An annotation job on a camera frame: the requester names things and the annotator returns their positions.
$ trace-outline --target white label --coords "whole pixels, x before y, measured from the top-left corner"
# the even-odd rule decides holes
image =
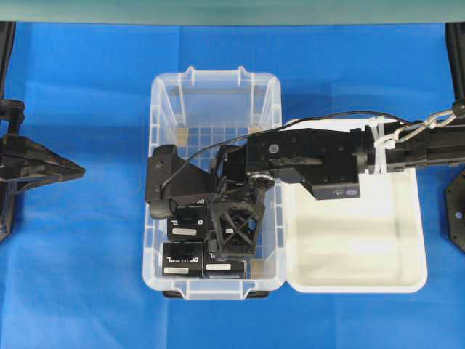
[[[165,267],[163,270],[165,274],[188,274],[189,273],[189,268]]]
[[[168,262],[170,262],[170,263],[198,263],[198,261],[199,261],[199,258],[198,258],[198,257],[192,257],[190,260],[181,260],[181,259],[174,260],[174,259],[171,258],[171,257],[167,257],[166,259],[167,259]]]
[[[173,229],[173,235],[189,235],[189,236],[195,236],[195,235],[197,235],[197,230],[196,230],[196,229],[174,228],[174,229]]]
[[[207,270],[231,270],[231,264],[207,264]]]

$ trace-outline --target black cable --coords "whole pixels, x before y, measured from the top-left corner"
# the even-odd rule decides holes
[[[181,167],[179,169],[177,169],[171,176],[169,176],[163,182],[163,184],[161,185],[161,194],[163,195],[163,191],[164,191],[165,187],[187,166],[187,164],[189,162],[191,162],[194,158],[196,158],[200,154],[202,154],[202,153],[204,153],[206,151],[209,151],[212,148],[220,147],[221,145],[226,145],[226,144],[230,144],[230,143],[233,143],[233,142],[237,142],[239,140],[246,139],[246,138],[248,138],[248,137],[250,137],[252,135],[263,135],[264,133],[268,133],[268,132],[278,132],[278,131],[281,131],[282,129],[287,129],[288,127],[291,127],[291,126],[293,126],[295,124],[299,124],[299,123],[304,122],[304,121],[318,121],[318,120],[333,119],[333,118],[338,118],[338,117],[342,117],[342,116],[351,116],[351,115],[386,116],[389,119],[397,120],[397,121],[402,122],[403,124],[406,124],[406,125],[413,124],[410,121],[404,120],[402,118],[399,118],[397,116],[394,116],[394,115],[391,115],[391,114],[388,114],[388,113],[382,113],[380,111],[343,111],[341,113],[332,113],[332,114],[328,114],[328,115],[325,115],[325,116],[316,116],[316,117],[298,119],[298,120],[292,121],[290,124],[286,124],[286,125],[283,125],[281,127],[277,127],[275,129],[266,129],[264,131],[249,133],[249,134],[244,135],[244,136],[236,137],[236,138],[233,138],[231,140],[225,140],[224,142],[209,145],[206,148],[200,149],[197,153],[190,156],[186,160],[186,162],[181,165]]]
[[[452,124],[452,125],[445,125],[443,127],[441,127],[441,129],[447,129],[447,128],[453,128],[453,127],[465,127],[465,124]]]

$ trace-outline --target blue tablecloth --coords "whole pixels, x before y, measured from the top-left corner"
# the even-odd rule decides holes
[[[275,74],[285,120],[415,120],[453,101],[443,25],[19,24],[7,97],[27,105],[22,133],[87,173],[18,202],[0,245],[1,348],[464,348],[465,255],[446,239],[442,195],[461,168],[418,172],[429,278],[415,294],[286,284],[264,300],[187,302],[144,284],[150,83],[190,65]]]

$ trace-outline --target zip tie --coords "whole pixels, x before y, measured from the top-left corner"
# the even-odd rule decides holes
[[[384,122],[386,119],[384,116],[378,116],[377,118],[370,118],[368,125],[373,133],[374,145],[375,145],[375,169],[374,174],[387,173],[386,164],[386,145],[391,145],[388,142],[392,135],[384,135]]]

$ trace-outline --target black box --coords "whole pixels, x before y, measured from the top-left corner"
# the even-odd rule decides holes
[[[203,241],[211,226],[209,217],[207,206],[178,208],[175,215],[167,220],[168,240]]]
[[[245,278],[245,262],[239,260],[217,260],[213,252],[205,247],[203,274],[206,278]]]
[[[163,276],[202,277],[203,242],[163,244]]]

